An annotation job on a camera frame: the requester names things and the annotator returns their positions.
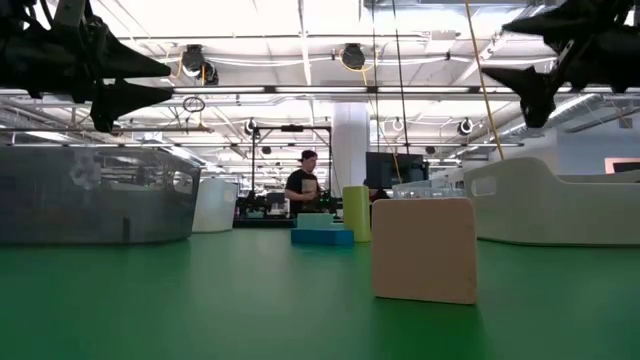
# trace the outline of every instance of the green cylinder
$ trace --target green cylinder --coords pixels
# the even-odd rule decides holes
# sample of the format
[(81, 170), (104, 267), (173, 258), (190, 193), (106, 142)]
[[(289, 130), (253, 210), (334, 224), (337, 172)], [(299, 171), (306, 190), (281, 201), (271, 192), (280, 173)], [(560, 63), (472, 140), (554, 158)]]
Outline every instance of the green cylinder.
[(353, 239), (356, 242), (371, 241), (369, 188), (347, 186), (343, 190), (342, 200), (345, 229), (353, 231)]

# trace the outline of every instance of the black t-shirt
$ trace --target black t-shirt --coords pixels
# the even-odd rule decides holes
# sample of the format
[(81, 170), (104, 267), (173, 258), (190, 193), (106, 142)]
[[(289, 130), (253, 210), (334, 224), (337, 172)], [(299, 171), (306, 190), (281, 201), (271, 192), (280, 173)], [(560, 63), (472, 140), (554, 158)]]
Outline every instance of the black t-shirt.
[[(320, 192), (318, 178), (302, 169), (298, 169), (289, 175), (285, 189), (291, 190), (297, 194)], [(313, 212), (315, 211), (315, 201), (289, 200), (289, 210), (293, 216), (301, 212)]]

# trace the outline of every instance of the desk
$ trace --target desk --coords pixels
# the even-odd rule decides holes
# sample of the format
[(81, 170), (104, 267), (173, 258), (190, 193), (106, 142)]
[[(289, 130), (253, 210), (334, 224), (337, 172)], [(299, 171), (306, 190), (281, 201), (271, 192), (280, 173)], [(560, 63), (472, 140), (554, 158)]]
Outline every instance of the desk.
[(0, 358), (640, 358), (638, 249), (479, 242), (475, 307), (376, 299), (370, 262), (284, 229), (2, 248)]

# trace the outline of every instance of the blue block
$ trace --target blue block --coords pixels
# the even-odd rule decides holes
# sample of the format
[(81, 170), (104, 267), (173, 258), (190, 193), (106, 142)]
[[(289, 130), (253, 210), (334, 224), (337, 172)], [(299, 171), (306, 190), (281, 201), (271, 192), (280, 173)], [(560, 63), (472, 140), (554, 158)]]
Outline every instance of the blue block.
[(353, 245), (353, 231), (342, 229), (291, 229), (292, 244)]

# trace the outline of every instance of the metal frame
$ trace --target metal frame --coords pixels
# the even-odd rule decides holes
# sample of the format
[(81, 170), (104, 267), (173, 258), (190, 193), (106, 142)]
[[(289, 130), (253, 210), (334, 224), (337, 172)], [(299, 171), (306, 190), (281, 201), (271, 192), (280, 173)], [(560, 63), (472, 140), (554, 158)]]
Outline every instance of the metal frame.
[[(269, 136), (273, 131), (282, 131), (282, 132), (288, 132), (285, 131), (285, 129), (287, 129), (288, 126), (255, 126), (252, 129), (252, 132), (255, 131), (260, 131), (260, 130), (266, 130), (267, 133), (260, 138), (260, 141), (256, 142), (256, 137), (252, 134), (251, 136), (251, 190), (255, 191), (256, 190), (256, 146), (260, 145), (262, 143), (262, 141), (264, 139), (267, 138), (267, 136)], [(303, 132), (305, 130), (311, 130), (314, 133), (316, 133), (316, 135), (318, 136), (318, 138), (320, 138), (322, 140), (322, 137), (317, 134), (316, 130), (326, 130), (329, 133), (329, 142), (325, 142), (324, 140), (322, 140), (322, 142), (324, 142), (326, 144), (326, 146), (329, 148), (329, 192), (331, 192), (331, 169), (333, 168), (333, 148), (332, 148), (332, 140), (333, 140), (333, 134), (331, 133), (331, 126), (299, 126), (297, 127), (297, 129), (301, 129), (302, 131), (296, 131), (296, 132)]]

